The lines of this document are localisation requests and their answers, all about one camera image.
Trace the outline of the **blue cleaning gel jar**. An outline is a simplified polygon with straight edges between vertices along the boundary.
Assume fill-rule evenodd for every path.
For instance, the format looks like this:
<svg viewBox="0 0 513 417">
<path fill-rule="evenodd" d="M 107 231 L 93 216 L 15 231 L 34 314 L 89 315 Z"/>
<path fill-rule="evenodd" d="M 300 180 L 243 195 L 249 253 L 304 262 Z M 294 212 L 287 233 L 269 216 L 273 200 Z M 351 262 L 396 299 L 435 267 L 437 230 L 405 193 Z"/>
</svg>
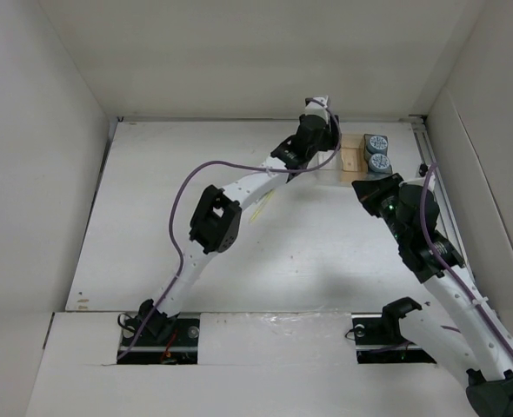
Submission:
<svg viewBox="0 0 513 417">
<path fill-rule="evenodd" d="M 392 165 L 389 157 L 382 154 L 374 154 L 368 160 L 368 170 L 374 174 L 392 174 Z"/>
<path fill-rule="evenodd" d="M 365 136 L 365 149 L 372 155 L 388 153 L 389 141 L 387 136 L 381 135 L 366 135 Z"/>
</svg>

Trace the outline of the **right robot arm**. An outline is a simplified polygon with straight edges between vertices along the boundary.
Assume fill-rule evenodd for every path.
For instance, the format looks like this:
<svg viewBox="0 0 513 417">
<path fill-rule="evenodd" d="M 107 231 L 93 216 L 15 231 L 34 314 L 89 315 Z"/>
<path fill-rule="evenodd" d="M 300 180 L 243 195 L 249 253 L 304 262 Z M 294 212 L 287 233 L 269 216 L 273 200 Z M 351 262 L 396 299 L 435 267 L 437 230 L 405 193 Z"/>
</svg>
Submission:
<svg viewBox="0 0 513 417">
<path fill-rule="evenodd" d="M 385 305 L 372 325 L 355 325 L 355 341 L 379 341 L 378 355 L 416 345 L 464 387 L 477 415 L 513 416 L 513 336 L 477 290 L 460 252 L 438 231 L 432 179 L 405 181 L 393 174 L 352 187 L 363 208 L 387 225 L 403 264 L 455 324 L 448 330 L 426 305 L 403 297 Z"/>
</svg>

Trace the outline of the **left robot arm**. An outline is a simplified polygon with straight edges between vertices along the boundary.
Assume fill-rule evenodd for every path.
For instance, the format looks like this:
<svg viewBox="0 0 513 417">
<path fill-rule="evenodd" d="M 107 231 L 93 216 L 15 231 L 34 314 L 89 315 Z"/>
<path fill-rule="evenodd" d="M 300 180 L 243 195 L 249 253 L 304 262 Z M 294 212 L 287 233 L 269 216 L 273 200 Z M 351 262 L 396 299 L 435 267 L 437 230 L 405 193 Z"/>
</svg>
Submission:
<svg viewBox="0 0 513 417">
<path fill-rule="evenodd" d="M 186 295 L 203 269 L 235 242 L 244 210 L 296 176 L 327 165 L 340 147 L 338 116 L 326 109 L 322 115 L 300 116 L 296 133 L 256 167 L 215 160 L 193 169 L 177 191 L 170 211 L 168 230 L 179 255 L 177 271 L 159 290 L 157 299 L 144 301 L 139 307 L 137 335 L 153 344 L 165 343 L 171 337 Z M 190 219 L 189 243 L 180 248 L 174 235 L 179 200 L 195 175 L 210 166 L 246 170 L 248 174 L 228 185 L 209 185 L 203 190 Z"/>
</svg>

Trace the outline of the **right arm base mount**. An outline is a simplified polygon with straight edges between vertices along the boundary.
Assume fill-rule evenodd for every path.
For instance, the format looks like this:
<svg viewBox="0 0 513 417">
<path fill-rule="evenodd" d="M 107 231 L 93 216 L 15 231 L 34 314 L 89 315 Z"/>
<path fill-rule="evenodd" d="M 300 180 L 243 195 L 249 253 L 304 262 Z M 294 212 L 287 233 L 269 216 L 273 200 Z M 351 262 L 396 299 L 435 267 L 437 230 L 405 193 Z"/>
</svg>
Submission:
<svg viewBox="0 0 513 417">
<path fill-rule="evenodd" d="M 401 334 L 400 321 L 409 313 L 422 310 L 418 302 L 403 297 L 385 305 L 379 313 L 353 313 L 352 327 L 345 337 L 355 342 L 357 363 L 436 364 L 421 347 Z"/>
</svg>

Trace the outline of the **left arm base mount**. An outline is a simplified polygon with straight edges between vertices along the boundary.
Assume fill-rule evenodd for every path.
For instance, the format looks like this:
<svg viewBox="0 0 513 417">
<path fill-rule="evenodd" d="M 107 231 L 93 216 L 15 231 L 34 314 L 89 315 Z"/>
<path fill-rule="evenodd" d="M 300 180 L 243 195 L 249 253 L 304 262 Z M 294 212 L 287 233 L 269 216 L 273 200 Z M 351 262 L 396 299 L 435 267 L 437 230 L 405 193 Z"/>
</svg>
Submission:
<svg viewBox="0 0 513 417">
<path fill-rule="evenodd" d="M 144 301 L 134 314 L 121 313 L 117 324 L 121 339 L 117 350 L 118 365 L 196 365 L 200 335 L 199 314 L 167 317 L 153 313 L 142 328 L 143 320 L 153 307 Z"/>
</svg>

